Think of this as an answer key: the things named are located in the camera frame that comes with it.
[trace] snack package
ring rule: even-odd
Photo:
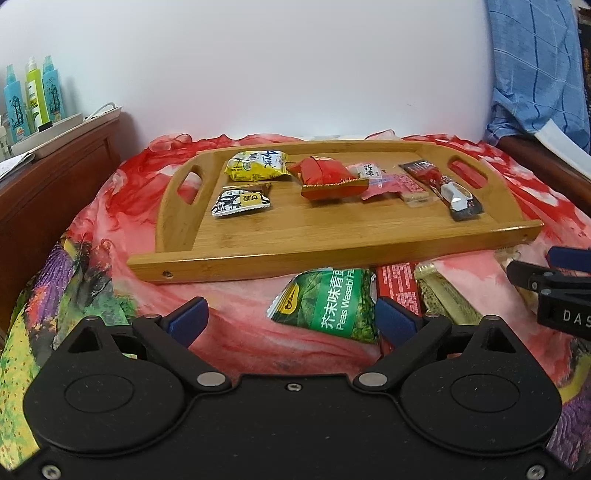
[[[269,183],[257,183],[244,186],[228,186],[222,189],[221,194],[212,207],[212,215],[221,217],[235,213],[248,212],[262,208],[269,208]]]
[[[471,192],[454,182],[427,160],[405,163],[401,167],[413,178],[431,187],[448,205],[456,222],[477,217],[484,210]]]
[[[416,315],[421,312],[418,285],[414,278],[416,263],[399,263],[376,268],[378,296],[396,301]]]
[[[294,277],[271,303],[274,322],[377,343],[371,270],[321,268]]]
[[[426,313],[445,315],[457,325],[478,325],[482,314],[437,270],[433,262],[419,263],[414,269]]]
[[[334,158],[307,157],[288,167],[302,182],[301,194],[308,200],[341,199],[360,195],[369,186]]]
[[[245,151],[228,160],[225,172],[233,181],[271,180],[287,174],[286,161],[278,150]]]
[[[361,194],[362,200],[383,193],[396,193],[404,203],[410,206],[418,206],[433,198],[429,192],[402,170],[400,173],[386,174],[374,163],[356,163],[350,165],[347,169],[360,178],[369,179],[368,189]]]

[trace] wooden furniture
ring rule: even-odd
[[[318,267],[353,268],[424,260],[533,240],[539,220],[524,220],[502,179],[469,155],[448,147],[409,141],[328,141],[258,145],[281,150],[293,161],[311,154],[345,164],[388,167],[425,158],[482,202],[479,218],[454,222],[441,202],[411,208],[400,199],[312,204],[295,179],[273,181],[272,207],[242,216],[214,218],[213,203],[229,182],[224,167],[244,147],[201,153],[180,168],[166,188],[156,227],[156,253],[128,261],[142,280],[167,283],[238,280],[298,273]],[[471,188],[448,167],[460,160],[488,182]],[[203,181],[188,204],[178,189],[191,172]]]
[[[503,137],[497,148],[591,216],[591,181],[554,155],[535,137]]]
[[[53,245],[117,169],[109,121],[0,184],[0,330]]]

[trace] blue plaid cloth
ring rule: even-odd
[[[569,0],[488,0],[495,52],[485,139],[535,134],[549,120],[589,152],[578,26]]]

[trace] red snack package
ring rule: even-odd
[[[334,158],[307,157],[292,167],[287,167],[287,170],[299,174],[304,185],[330,185],[358,178]]]
[[[376,269],[378,277],[378,296],[389,297],[421,316],[421,300],[418,285],[414,278],[416,263],[385,265]]]
[[[303,183],[301,194],[308,200],[341,199],[360,195],[367,190],[369,179],[352,175],[334,158],[307,157],[287,167]]]

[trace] blue gripper pad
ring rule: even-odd
[[[201,335],[209,319],[209,306],[195,297],[162,319],[162,327],[178,343],[188,348]]]
[[[385,300],[378,299],[374,308],[375,326],[395,348],[417,333],[416,323]]]
[[[552,247],[548,250],[548,263],[553,268],[566,268],[591,273],[591,250]]]

